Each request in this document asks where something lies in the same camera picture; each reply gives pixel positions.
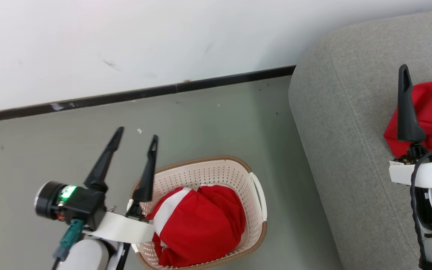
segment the laundry basket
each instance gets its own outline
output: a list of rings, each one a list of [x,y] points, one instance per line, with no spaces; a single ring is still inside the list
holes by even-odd
[[[139,182],[138,180],[134,186],[133,193],[139,187]],[[241,199],[246,214],[246,229],[240,244],[223,258],[178,269],[207,269],[237,260],[253,253],[266,236],[267,207],[261,184],[244,161],[232,156],[204,157],[157,169],[154,175],[153,201],[141,204],[143,214],[149,214],[156,202],[175,188],[197,189],[200,185],[208,184],[233,188]],[[133,244],[132,248],[142,265],[148,270],[175,269],[158,264],[159,258],[151,241],[139,245]]]

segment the red fabric in basket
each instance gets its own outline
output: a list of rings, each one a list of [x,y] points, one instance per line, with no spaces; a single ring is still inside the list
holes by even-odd
[[[245,210],[226,186],[177,188],[147,215],[153,219],[153,242],[163,266],[207,263],[233,251],[245,231]]]
[[[427,149],[432,149],[432,82],[424,82],[413,87],[411,94],[413,99],[416,116],[420,122],[420,126],[424,129],[427,139],[423,142]],[[395,157],[406,155],[406,151],[410,146],[410,142],[398,141],[398,110],[393,114],[393,118],[389,121],[388,127],[384,132],[391,151]]]

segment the gray fabric upholstery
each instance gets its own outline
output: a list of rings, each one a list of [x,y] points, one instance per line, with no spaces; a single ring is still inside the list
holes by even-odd
[[[398,68],[432,80],[432,12],[332,32],[307,52],[289,102],[346,270],[415,270],[409,188],[391,183],[383,132]]]

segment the green led light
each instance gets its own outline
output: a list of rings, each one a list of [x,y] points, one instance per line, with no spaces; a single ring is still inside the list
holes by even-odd
[[[65,188],[65,190],[61,194],[61,200],[63,200],[63,201],[67,200],[71,196],[71,194],[73,193],[73,191],[75,189],[76,189],[76,186],[67,186],[67,188]]]

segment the black baseboard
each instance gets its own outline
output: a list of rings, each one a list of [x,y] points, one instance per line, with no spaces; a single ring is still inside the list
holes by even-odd
[[[292,75],[296,66],[281,67],[269,70],[261,70],[238,75],[230,75],[206,80],[182,82],[180,84],[170,84],[161,87],[146,88],[133,90],[122,93],[107,94],[98,97],[85,97],[83,99],[74,99],[24,108],[8,109],[0,111],[0,120],[19,118],[43,113],[54,113],[57,111],[67,111],[77,108],[86,108],[103,104],[110,104],[122,101],[133,101],[134,99],[143,99],[166,94],[176,94],[180,92],[207,89],[211,87],[226,86],[228,84],[239,84],[269,78],[283,77]]]

